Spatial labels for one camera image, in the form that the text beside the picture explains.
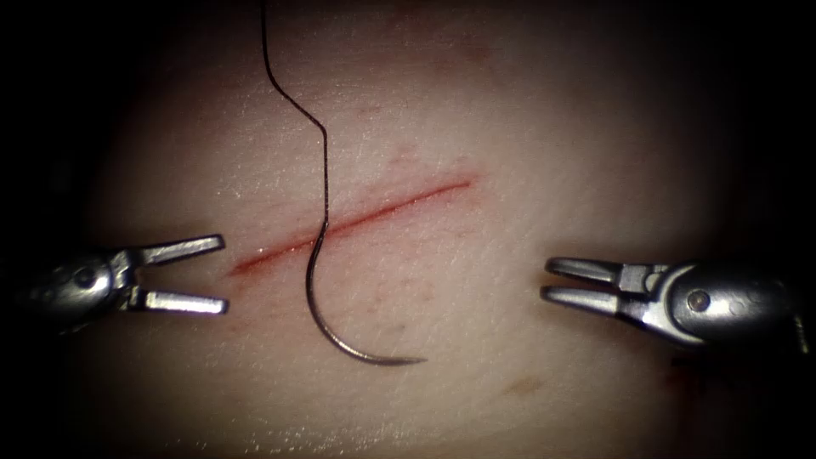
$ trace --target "curved suture needle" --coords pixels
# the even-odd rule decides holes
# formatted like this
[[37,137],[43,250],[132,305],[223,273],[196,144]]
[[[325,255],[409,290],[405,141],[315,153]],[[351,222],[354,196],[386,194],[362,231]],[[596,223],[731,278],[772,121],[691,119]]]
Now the curved suture needle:
[[381,355],[368,354],[352,348],[329,327],[329,325],[326,323],[326,319],[323,318],[323,314],[320,313],[320,309],[317,306],[317,300],[315,299],[315,265],[317,264],[317,256],[320,254],[320,248],[323,246],[323,240],[326,238],[326,231],[329,229],[328,135],[326,134],[326,128],[323,126],[323,124],[318,121],[317,118],[312,116],[311,113],[307,112],[306,109],[304,109],[298,102],[295,101],[295,99],[292,98],[292,96],[287,94],[286,91],[281,88],[281,85],[278,84],[277,80],[275,80],[275,76],[272,74],[272,65],[269,62],[269,48],[266,43],[266,1],[261,0],[260,3],[261,42],[266,76],[269,78],[272,86],[275,87],[275,90],[290,104],[292,104],[292,106],[306,116],[306,118],[308,118],[309,121],[312,122],[312,124],[314,124],[323,135],[323,225],[320,227],[320,233],[318,234],[317,239],[314,241],[312,254],[309,257],[309,265],[306,268],[306,299],[309,303],[309,312],[312,313],[314,322],[320,328],[320,331],[323,332],[323,335],[326,336],[326,338],[338,349],[357,360],[380,366],[401,366],[424,362],[426,359],[418,357],[385,357]]

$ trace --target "skin blemish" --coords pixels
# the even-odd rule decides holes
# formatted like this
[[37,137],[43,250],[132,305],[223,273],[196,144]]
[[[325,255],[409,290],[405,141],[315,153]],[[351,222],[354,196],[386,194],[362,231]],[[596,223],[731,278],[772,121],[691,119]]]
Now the skin blemish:
[[512,384],[507,386],[503,391],[501,391],[501,394],[525,397],[527,395],[533,394],[535,391],[542,387],[544,387],[544,382],[541,379],[533,376],[527,376],[514,381]]
[[[376,221],[385,218],[392,218],[409,209],[428,204],[432,201],[450,202],[459,192],[468,190],[473,187],[475,178],[465,178],[460,181],[455,181],[448,184],[443,184],[426,190],[422,193],[409,195],[399,200],[390,200],[390,203],[380,207],[374,212],[364,213],[355,218],[348,218],[345,221],[341,220],[339,223],[329,227],[326,232],[326,240],[337,239],[338,237],[349,237],[355,231],[360,230],[367,225],[371,225]],[[288,242],[276,244],[264,248],[258,255],[245,259],[236,264],[233,269],[227,273],[228,277],[253,275],[262,269],[268,269],[278,260],[286,255],[292,253],[303,252],[303,249],[311,248],[315,243],[315,235],[317,231],[310,231],[307,235],[301,235],[293,238]]]

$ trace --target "skin texture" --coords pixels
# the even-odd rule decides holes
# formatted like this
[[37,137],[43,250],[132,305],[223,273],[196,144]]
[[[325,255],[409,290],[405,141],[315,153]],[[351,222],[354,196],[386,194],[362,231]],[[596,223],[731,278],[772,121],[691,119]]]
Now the skin texture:
[[[156,456],[739,454],[750,391],[630,326],[543,303],[548,257],[705,255],[740,169],[694,67],[627,9],[274,5],[280,84],[329,132],[321,310],[304,271],[320,134],[275,93],[258,7],[206,6],[144,68],[89,205],[120,246],[218,232],[144,273],[223,317],[115,314],[66,339],[75,446]],[[716,433],[709,427],[717,426]]]

